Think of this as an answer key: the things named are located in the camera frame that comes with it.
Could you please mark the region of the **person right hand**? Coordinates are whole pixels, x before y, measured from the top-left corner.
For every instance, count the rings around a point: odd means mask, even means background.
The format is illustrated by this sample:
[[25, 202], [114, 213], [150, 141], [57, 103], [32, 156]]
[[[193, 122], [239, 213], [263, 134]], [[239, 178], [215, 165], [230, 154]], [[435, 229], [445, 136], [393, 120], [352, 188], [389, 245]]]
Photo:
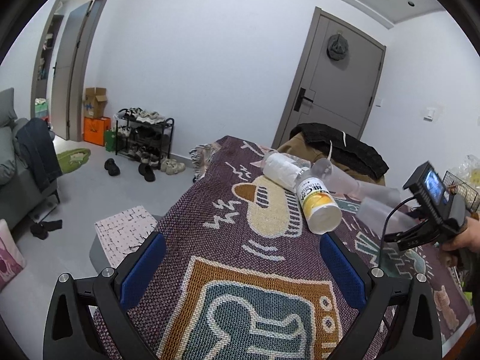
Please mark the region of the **person right hand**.
[[473, 253], [480, 250], [480, 223], [478, 220], [468, 217], [465, 230], [452, 240], [442, 244], [444, 251], [468, 249]]

